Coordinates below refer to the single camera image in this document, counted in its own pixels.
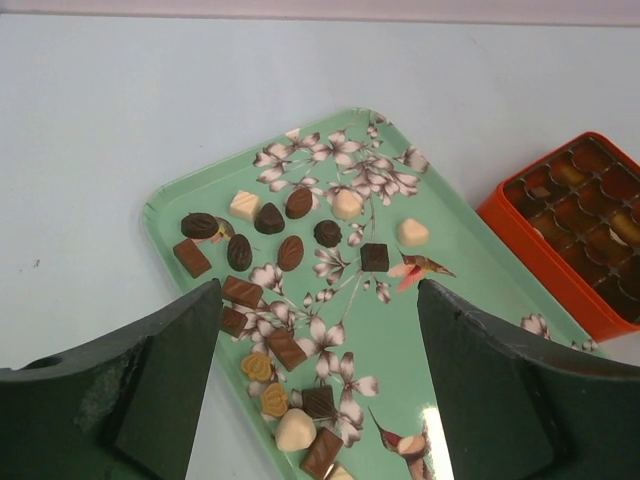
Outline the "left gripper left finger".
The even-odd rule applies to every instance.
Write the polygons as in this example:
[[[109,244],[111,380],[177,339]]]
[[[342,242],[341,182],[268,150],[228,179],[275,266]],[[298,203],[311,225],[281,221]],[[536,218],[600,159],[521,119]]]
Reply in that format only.
[[[183,479],[222,317],[218,280],[1,371],[4,479]]]

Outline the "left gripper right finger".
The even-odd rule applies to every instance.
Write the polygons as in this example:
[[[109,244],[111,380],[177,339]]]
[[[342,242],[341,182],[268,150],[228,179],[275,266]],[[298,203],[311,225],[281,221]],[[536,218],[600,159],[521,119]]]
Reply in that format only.
[[[455,478],[638,478],[638,367],[546,340],[436,281],[418,291]]]

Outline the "orange chocolate box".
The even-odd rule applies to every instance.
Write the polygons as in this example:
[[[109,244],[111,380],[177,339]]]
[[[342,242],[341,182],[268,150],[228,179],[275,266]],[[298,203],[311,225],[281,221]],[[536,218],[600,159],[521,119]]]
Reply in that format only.
[[[478,215],[597,342],[639,330],[639,166],[585,132],[503,180]]]

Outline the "green floral tray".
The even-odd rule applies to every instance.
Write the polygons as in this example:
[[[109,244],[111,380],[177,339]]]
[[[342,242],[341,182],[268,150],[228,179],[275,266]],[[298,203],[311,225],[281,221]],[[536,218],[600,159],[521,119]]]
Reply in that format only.
[[[149,238],[181,292],[210,279],[254,285],[238,334],[218,339],[217,359],[246,417],[286,479],[300,479],[301,453],[274,445],[261,386],[240,369],[267,337],[291,333],[306,353],[294,370],[274,361],[273,379],[294,405],[302,391],[328,386],[342,438],[338,461],[357,479],[406,479],[401,453],[379,432],[404,437],[434,479],[453,475],[422,344],[418,290],[368,272],[361,248],[383,244],[392,264],[410,253],[400,224],[429,231],[417,247],[429,277],[517,327],[547,334],[582,357],[596,343],[490,231],[426,158],[383,115],[347,109],[175,180],[144,211]]]

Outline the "brown square chocolate low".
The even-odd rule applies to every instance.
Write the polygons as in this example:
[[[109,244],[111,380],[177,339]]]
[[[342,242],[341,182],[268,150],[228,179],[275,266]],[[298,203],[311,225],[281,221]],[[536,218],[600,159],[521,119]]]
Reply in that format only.
[[[340,437],[322,427],[308,448],[300,468],[313,479],[324,479],[342,446],[343,441]]]

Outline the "white heart chocolate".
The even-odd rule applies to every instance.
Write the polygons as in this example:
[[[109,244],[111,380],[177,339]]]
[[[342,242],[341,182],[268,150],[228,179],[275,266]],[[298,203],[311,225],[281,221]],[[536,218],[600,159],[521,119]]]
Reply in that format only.
[[[397,237],[401,245],[415,247],[424,245],[429,240],[429,230],[413,218],[407,218],[397,228]]]

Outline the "dark square chocolate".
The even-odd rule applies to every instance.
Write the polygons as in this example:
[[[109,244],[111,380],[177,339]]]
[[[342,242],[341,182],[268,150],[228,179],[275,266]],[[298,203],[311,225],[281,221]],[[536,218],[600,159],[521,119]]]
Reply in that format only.
[[[389,270],[388,247],[384,243],[366,243],[360,248],[361,270],[387,272]]]

